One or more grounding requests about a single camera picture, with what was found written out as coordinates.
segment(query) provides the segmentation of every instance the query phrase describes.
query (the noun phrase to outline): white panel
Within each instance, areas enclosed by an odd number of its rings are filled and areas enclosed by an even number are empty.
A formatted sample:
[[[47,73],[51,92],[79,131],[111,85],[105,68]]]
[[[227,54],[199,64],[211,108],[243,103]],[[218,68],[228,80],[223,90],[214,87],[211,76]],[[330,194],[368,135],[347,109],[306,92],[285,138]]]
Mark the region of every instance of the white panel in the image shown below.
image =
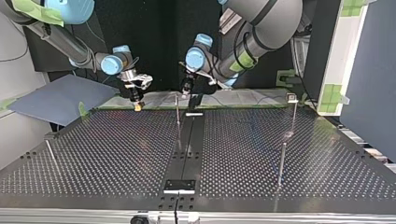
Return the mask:
[[[349,82],[353,63],[355,61],[356,52],[361,38],[361,30],[366,18],[367,6],[361,10],[359,17],[340,17],[335,28],[332,48],[329,55],[329,61],[323,78],[320,98],[323,95],[324,86],[326,84],[342,85],[342,94],[347,92],[347,84]],[[337,106],[335,113],[322,113],[322,116],[340,116],[342,105]]]
[[[38,146],[50,125],[46,121],[33,119],[17,113],[0,119],[0,170],[15,161],[26,151]]]
[[[2,62],[21,56],[27,47],[24,34],[0,13],[0,103],[22,96],[46,84],[42,73],[35,72],[29,53],[12,62]],[[38,119],[0,111],[0,169],[21,154],[36,147],[50,132],[50,125]]]
[[[30,53],[12,62],[1,62],[21,56],[27,47],[24,36],[0,13],[0,101],[34,91],[46,84],[43,74],[35,72]]]

